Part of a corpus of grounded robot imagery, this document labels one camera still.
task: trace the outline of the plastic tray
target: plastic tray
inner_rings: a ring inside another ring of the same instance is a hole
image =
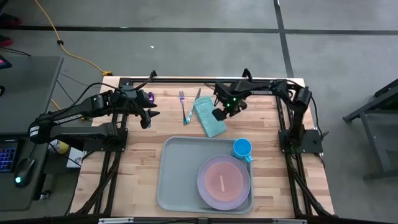
[[[252,209],[252,167],[240,160],[248,169],[251,189],[248,198],[238,208],[228,211],[214,209],[200,197],[197,187],[198,171],[207,159],[217,155],[232,156],[234,139],[213,139],[174,136],[163,145],[160,159],[157,203],[164,210],[174,212],[206,212],[245,214]]]

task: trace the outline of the gray desk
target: gray desk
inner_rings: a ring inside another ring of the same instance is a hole
[[[47,112],[63,58],[9,57],[12,68],[0,70],[0,85],[6,92],[0,96],[0,138],[27,136],[27,129],[39,114]],[[34,144],[25,138],[18,162],[29,156]],[[22,189],[14,185],[14,174],[0,174],[0,211],[26,210],[30,207],[42,176],[47,144],[37,145],[32,181]]]

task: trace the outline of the wooden table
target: wooden table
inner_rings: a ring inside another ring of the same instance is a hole
[[[117,86],[120,77],[104,77],[103,82]],[[301,78],[293,79],[303,84]],[[225,120],[227,132],[216,138],[246,138],[253,146],[253,186],[254,206],[246,215],[220,215],[188,212],[168,212],[160,208],[156,202],[157,179],[160,155],[164,141],[172,136],[205,137],[205,133],[197,120],[192,116],[189,125],[182,123],[182,109],[178,99],[178,91],[185,95],[186,113],[190,110],[198,89],[201,96],[213,95],[213,90],[200,83],[149,83],[144,89],[153,92],[155,111],[161,114],[152,118],[152,127],[141,129],[139,117],[129,116],[127,128],[126,151],[122,154],[118,173],[118,181],[114,195],[112,216],[115,217],[240,217],[240,218],[290,218],[294,217],[292,199],[285,157],[280,152],[277,131],[279,119],[274,96],[251,96],[246,100],[248,108],[232,118]],[[101,91],[109,88],[102,86]],[[93,126],[110,122],[111,117],[103,116],[93,121]],[[305,114],[306,129],[313,128],[311,112]],[[98,186],[104,153],[95,152],[85,159],[71,212],[77,211],[89,199]],[[303,165],[307,184],[314,196],[333,213],[328,182],[322,163],[312,154],[303,154]],[[103,200],[106,201],[107,189]],[[298,190],[300,208],[304,211],[301,190]]]

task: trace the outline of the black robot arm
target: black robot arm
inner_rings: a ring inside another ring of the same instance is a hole
[[[29,126],[30,140],[43,144],[59,139],[72,147],[83,150],[85,140],[98,140],[102,143],[117,144],[118,138],[125,130],[117,128],[116,123],[104,123],[97,127],[63,127],[61,124],[80,118],[97,118],[113,113],[133,114],[141,117],[141,127],[150,125],[151,117],[159,112],[144,110],[157,105],[149,101],[143,90],[128,89],[109,90],[91,96],[78,105],[72,105],[63,110],[41,114]]]
[[[287,133],[287,140],[293,146],[301,145],[304,134],[303,118],[310,103],[312,92],[290,80],[240,80],[226,86],[216,83],[214,94],[216,103],[221,102],[223,110],[213,110],[213,115],[222,121],[245,110],[248,106],[245,99],[251,95],[278,96],[294,111],[293,123]]]

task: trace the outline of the knife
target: knife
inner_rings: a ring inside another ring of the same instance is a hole
[[[197,100],[199,98],[199,96],[200,96],[200,88],[198,90],[197,96],[195,97],[195,100]],[[187,118],[187,124],[191,121],[192,114],[193,114],[193,105],[192,105],[191,112],[189,112],[189,115]]]

